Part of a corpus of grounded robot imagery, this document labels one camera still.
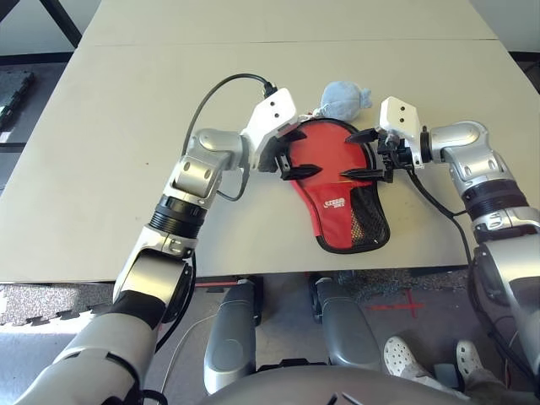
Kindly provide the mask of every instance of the wire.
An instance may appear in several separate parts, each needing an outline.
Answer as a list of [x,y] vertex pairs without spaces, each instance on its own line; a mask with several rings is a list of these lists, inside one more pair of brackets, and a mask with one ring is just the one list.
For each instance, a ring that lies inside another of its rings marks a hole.
[[187,307],[189,306],[189,303],[191,302],[192,297],[193,297],[193,292],[195,291],[196,278],[197,278],[197,259],[195,257],[195,251],[194,251],[192,253],[192,278],[190,280],[189,291],[187,292],[186,299],[182,303],[180,313],[176,317],[175,321],[172,323],[172,325],[167,330],[167,332],[165,332],[163,337],[158,341],[158,344],[155,345],[155,353],[158,353],[159,350],[165,344],[165,342],[167,342],[167,340],[169,340],[170,336],[174,333],[174,331],[176,330],[176,328],[180,324],[180,321],[182,320],[182,318],[186,314]]
[[210,91],[207,92],[207,94],[204,96],[202,101],[199,103],[199,106],[195,110],[195,114],[193,114],[192,120],[189,123],[189,127],[187,127],[187,133],[186,138],[184,139],[184,144],[182,146],[182,154],[186,154],[187,151],[187,145],[189,144],[189,139],[192,135],[193,128],[195,127],[195,123],[197,122],[197,119],[199,115],[201,114],[201,111],[203,110],[204,106],[210,100],[210,98],[213,96],[213,94],[218,91],[221,87],[223,87],[228,82],[232,82],[233,80],[236,80],[238,78],[252,78],[254,80],[258,80],[259,82],[263,83],[265,85],[265,90],[267,89],[267,86],[270,84],[265,78],[262,76],[259,76],[257,74],[252,73],[237,73],[233,74],[232,76],[229,76],[228,78],[224,78],[219,83],[217,83],[215,86],[213,86]]
[[467,237],[465,236],[465,232],[463,232],[463,228],[457,223],[457,221],[454,219],[455,216],[457,216],[459,213],[453,213],[449,209],[447,209],[444,205],[442,205],[440,202],[438,202],[435,197],[433,197],[429,192],[424,188],[422,185],[420,179],[416,176],[413,170],[407,170],[408,176],[413,182],[413,184],[416,186],[418,191],[431,203],[433,204],[439,212],[441,212],[444,216],[446,216],[458,229],[460,236],[462,238],[463,247],[465,248],[465,254],[467,256],[467,263],[468,263],[468,277],[467,277],[467,291],[469,295],[469,299],[471,300],[471,304],[473,309],[476,311],[478,319],[480,320],[480,323],[483,324],[483,327],[488,331],[488,336],[492,338],[495,342],[495,344],[500,348],[500,350],[503,352],[505,357],[507,359],[512,360],[514,365],[518,368],[518,370],[523,373],[527,379],[530,381],[535,381],[535,376],[531,372],[530,368],[527,367],[527,364],[517,356],[517,354],[511,349],[510,345],[505,341],[503,336],[500,334],[500,332],[497,329],[496,324],[491,320],[488,313],[482,308],[482,305],[480,304],[480,299],[478,297],[478,291],[476,289],[476,281],[474,276],[474,266],[475,261],[471,257],[471,252],[469,251],[469,245],[467,243]]
[[[262,84],[264,84],[264,96],[265,98],[277,91],[277,89],[268,82],[264,77],[259,76],[258,74],[252,74],[252,73],[237,73],[233,74],[232,76],[229,76],[228,78],[224,78],[219,83],[217,83],[215,86],[213,86],[210,91],[207,92],[207,94],[204,96],[204,98],[199,103],[197,109],[195,110],[195,113],[193,114],[192,120],[189,123],[189,126],[187,127],[187,133],[186,137],[184,138],[184,144],[182,145],[182,155],[186,154],[187,146],[189,145],[189,140],[192,137],[193,128],[195,127],[195,123],[197,122],[198,117],[201,115],[201,111],[203,110],[204,106],[210,100],[210,98],[214,95],[216,91],[218,91],[220,88],[222,88],[225,84],[228,82],[232,82],[233,80],[236,80],[238,78],[251,78],[254,80],[258,80]],[[246,150],[246,145],[244,141],[242,141],[244,150]],[[250,177],[250,166],[247,163],[247,156],[244,156],[243,160],[245,163],[243,164],[242,168],[242,182],[240,184],[240,191],[238,192],[238,195],[236,197],[231,197],[225,194],[224,192],[221,192],[218,190],[218,195],[223,197],[225,200],[229,200],[231,202],[238,201],[240,198],[244,195],[244,191],[246,190],[247,181]]]
[[[508,343],[508,348],[512,348],[512,344],[514,344],[514,341],[516,340],[518,333],[519,333],[519,331],[516,331],[514,333],[514,336],[512,336],[512,339],[510,339],[510,342]],[[510,382],[509,382],[509,379],[508,379],[508,374],[509,373],[510,372],[508,371],[508,359],[505,359],[505,385],[506,385],[506,388],[510,388]]]
[[471,300],[472,307],[476,311],[478,319],[480,320],[480,324],[482,324],[483,327],[487,330],[488,336],[494,340],[495,344],[500,348],[504,356],[507,359],[510,359],[512,363],[514,363],[514,365],[517,367],[517,369],[528,380],[532,381],[533,384],[535,384],[534,382],[535,377],[531,369],[509,347],[509,344],[506,342],[505,338],[500,334],[500,332],[498,331],[493,321],[491,321],[491,318],[489,317],[488,313],[482,308],[480,304],[480,299],[478,297],[478,291],[476,289],[476,281],[475,281],[475,275],[473,271],[474,264],[475,262],[469,268],[467,291],[468,291],[469,299]]
[[469,244],[467,242],[467,237],[465,236],[465,232],[463,231],[463,228],[459,223],[454,219],[457,215],[461,215],[460,213],[453,213],[448,208],[446,208],[444,205],[442,205],[440,202],[437,201],[435,197],[433,197],[429,192],[424,188],[424,185],[420,181],[419,177],[414,173],[413,170],[407,170],[407,174],[411,181],[413,182],[414,186],[418,189],[420,194],[422,194],[426,200],[428,200],[435,208],[439,210],[440,213],[442,213],[445,217],[448,218],[457,228],[459,231],[459,235],[462,238],[463,246],[465,247],[465,256],[467,257],[467,265],[470,267],[473,263],[473,258],[471,257],[471,252],[469,251]]
[[167,367],[167,371],[165,372],[165,377],[163,379],[163,385],[161,386],[161,393],[165,393],[165,387],[167,386],[167,381],[169,380],[169,376],[170,376],[170,372],[172,371],[172,368],[173,368],[173,364],[176,360],[176,356],[179,354],[181,348],[182,348],[182,344],[184,343],[184,340],[186,340],[187,336],[192,332],[192,330],[197,326],[197,325],[200,325],[201,323],[207,321],[208,319],[212,319],[216,316],[217,314],[213,314],[211,316],[207,316],[206,318],[203,318],[203,319],[200,319],[198,320],[197,322],[195,322],[194,324],[192,324],[186,331],[186,333],[184,333],[184,336],[182,336],[182,338],[180,339],[180,342],[178,342],[178,344],[176,345],[176,348],[175,348],[175,351],[174,353],[172,354],[172,357],[170,358],[170,362],[169,362],[169,367]]

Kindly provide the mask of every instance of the metal frame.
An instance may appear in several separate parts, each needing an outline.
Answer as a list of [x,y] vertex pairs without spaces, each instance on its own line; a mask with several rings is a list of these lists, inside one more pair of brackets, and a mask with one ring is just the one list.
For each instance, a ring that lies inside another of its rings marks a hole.
[[69,17],[59,0],[40,0],[49,15],[57,23],[58,28],[64,33],[73,47],[77,47],[83,35],[78,30],[73,20]]

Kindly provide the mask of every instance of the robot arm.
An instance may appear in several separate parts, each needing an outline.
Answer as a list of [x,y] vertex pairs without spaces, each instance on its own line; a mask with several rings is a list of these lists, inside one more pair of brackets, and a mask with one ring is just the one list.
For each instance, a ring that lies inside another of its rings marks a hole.
[[175,165],[150,222],[118,276],[112,309],[95,318],[43,370],[17,404],[139,404],[159,325],[189,304],[197,234],[224,170],[258,169],[270,139],[297,123],[281,89],[259,103],[241,133],[198,131]]
[[506,163],[489,147],[488,130],[460,121],[420,130],[416,108],[395,97],[381,106],[376,128],[386,168],[447,163],[472,220],[475,262],[484,287],[502,294],[516,319],[534,375],[540,374],[540,213],[529,207]]

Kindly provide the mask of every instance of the black cable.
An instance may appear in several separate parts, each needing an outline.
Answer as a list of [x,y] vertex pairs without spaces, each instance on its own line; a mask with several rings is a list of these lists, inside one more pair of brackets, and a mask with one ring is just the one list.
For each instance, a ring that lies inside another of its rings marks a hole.
[[252,73],[237,73],[233,74],[232,76],[229,76],[228,78],[224,78],[219,83],[217,83],[215,86],[213,86],[210,91],[207,92],[207,94],[204,96],[202,101],[200,102],[199,106],[195,110],[195,114],[193,114],[192,120],[189,123],[189,127],[187,127],[187,133],[186,133],[186,139],[184,139],[184,145],[182,146],[182,154],[186,154],[187,151],[187,145],[189,144],[189,138],[192,135],[193,128],[195,127],[195,122],[197,122],[197,119],[199,115],[201,114],[201,111],[203,110],[203,107],[206,105],[208,100],[210,100],[210,97],[213,96],[213,94],[218,91],[221,87],[223,87],[228,82],[232,82],[233,80],[236,80],[238,78],[252,78],[254,80],[258,80],[262,84],[264,84],[265,89],[265,97],[268,97],[272,93],[272,89],[275,89],[270,82],[268,82],[265,78],[262,76],[259,76],[257,74]]
[[[521,373],[523,373],[523,375],[527,379],[529,379],[533,384],[536,384],[535,376],[530,370],[530,368],[520,357],[517,356],[516,352],[512,350],[512,348],[506,342],[505,338],[500,334],[499,330],[497,329],[496,323],[491,320],[489,314],[483,309],[482,305],[480,304],[473,270],[475,261],[471,258],[471,252],[469,251],[469,245],[467,243],[467,237],[465,236],[465,232],[463,232],[463,228],[454,219],[454,217],[459,215],[460,213],[453,213],[440,202],[438,202],[435,197],[429,194],[429,192],[424,188],[420,179],[416,176],[413,170],[407,170],[407,174],[420,192],[420,194],[422,194],[431,204],[433,204],[439,210],[439,212],[441,212],[445,217],[447,217],[456,226],[457,230],[460,233],[463,246],[465,248],[465,254],[467,255],[468,263],[467,292],[469,295],[469,299],[471,300],[472,308],[477,313],[480,323],[483,325],[484,329],[487,330],[488,336],[494,340],[495,344],[503,352],[505,357],[511,360],[517,367],[517,369]],[[504,317],[502,316],[501,318],[497,319],[496,322],[500,321],[503,318]]]
[[483,324],[483,327],[488,331],[488,336],[492,338],[497,345],[497,347],[503,352],[505,357],[509,359],[517,369],[533,384],[535,384],[535,376],[532,373],[531,369],[527,364],[517,356],[516,352],[512,350],[509,344],[506,342],[505,338],[500,334],[495,323],[489,317],[489,314],[482,308],[480,304],[480,299],[478,297],[478,291],[476,289],[475,275],[473,271],[473,266],[469,268],[468,280],[467,280],[467,292],[469,299],[471,300],[472,308],[477,313],[480,323]]
[[220,190],[218,190],[218,194],[221,197],[231,202],[235,202],[241,199],[241,197],[244,195],[244,191],[246,190],[247,181],[250,178],[250,162],[249,162],[250,145],[245,138],[240,138],[240,139],[242,142],[242,149],[244,149],[244,155],[242,156],[242,159],[240,160],[240,164],[239,164],[240,170],[242,171],[242,181],[240,183],[240,190],[238,191],[238,194],[236,195],[236,197],[228,196],[224,192],[221,192]]
[[194,251],[192,253],[192,277],[190,279],[190,286],[189,286],[189,291],[187,292],[186,299],[182,303],[180,313],[176,317],[175,321],[172,323],[172,325],[167,330],[167,332],[165,332],[165,334],[161,337],[161,339],[155,345],[155,353],[158,353],[158,351],[163,347],[165,342],[169,340],[170,336],[174,333],[178,325],[180,325],[180,321],[186,314],[187,307],[189,306],[189,303],[192,301],[193,292],[195,291],[196,278],[197,278],[197,259],[195,258],[195,251]]
[[469,251],[469,244],[467,242],[467,237],[465,236],[465,232],[463,231],[463,228],[459,223],[454,219],[455,216],[459,213],[453,213],[448,208],[446,208],[444,205],[442,205],[440,202],[438,202],[435,197],[433,197],[429,192],[424,188],[424,185],[420,181],[419,177],[414,173],[413,170],[407,170],[408,177],[413,182],[414,186],[418,189],[420,194],[422,194],[426,200],[428,200],[435,208],[439,210],[440,213],[442,213],[445,217],[448,218],[450,222],[452,222],[457,230],[459,231],[459,235],[462,238],[463,246],[465,247],[465,256],[467,257],[467,264],[470,267],[473,263],[473,258],[471,257],[471,252]]
[[[187,127],[187,133],[186,138],[184,139],[184,144],[182,145],[182,155],[186,154],[187,151],[187,145],[189,144],[189,140],[192,137],[193,128],[195,127],[195,123],[197,122],[198,117],[201,115],[201,111],[203,110],[204,106],[210,100],[210,98],[213,96],[213,94],[218,91],[221,87],[223,87],[228,82],[232,82],[233,80],[236,80],[238,78],[251,78],[254,80],[258,80],[262,84],[264,84],[264,97],[267,98],[269,95],[272,95],[277,91],[276,87],[273,86],[269,81],[267,81],[264,77],[259,76],[258,74],[252,74],[252,73],[237,73],[233,74],[232,76],[229,76],[228,78],[224,78],[219,83],[217,83],[215,86],[213,86],[210,91],[207,92],[207,94],[204,96],[204,98],[199,103],[197,109],[195,110],[195,114],[193,114],[192,120],[189,123],[189,126]],[[249,165],[244,165],[242,168],[242,182],[240,184],[240,191],[238,192],[238,195],[236,197],[231,197],[225,194],[224,192],[221,192],[218,190],[218,195],[223,197],[226,200],[229,201],[238,201],[244,194],[244,190],[246,189],[247,181],[250,176],[250,169]]]
[[242,169],[242,182],[240,184],[240,190],[238,191],[238,194],[236,195],[236,197],[228,196],[227,194],[225,194],[224,192],[221,192],[220,190],[218,190],[218,194],[221,197],[223,197],[225,200],[228,200],[231,202],[240,200],[240,198],[244,195],[244,191],[246,190],[247,181],[249,180],[249,178],[250,178],[250,166],[248,165]]

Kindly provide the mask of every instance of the shoe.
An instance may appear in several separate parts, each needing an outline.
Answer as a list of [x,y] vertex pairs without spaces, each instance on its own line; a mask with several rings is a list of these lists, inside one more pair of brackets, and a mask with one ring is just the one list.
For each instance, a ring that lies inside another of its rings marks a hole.
[[398,336],[390,337],[385,344],[384,359],[390,375],[401,377],[407,368],[408,375],[425,375],[427,372],[414,358],[408,345]]
[[467,384],[475,370],[483,369],[482,361],[473,342],[460,340],[456,346],[457,368]]

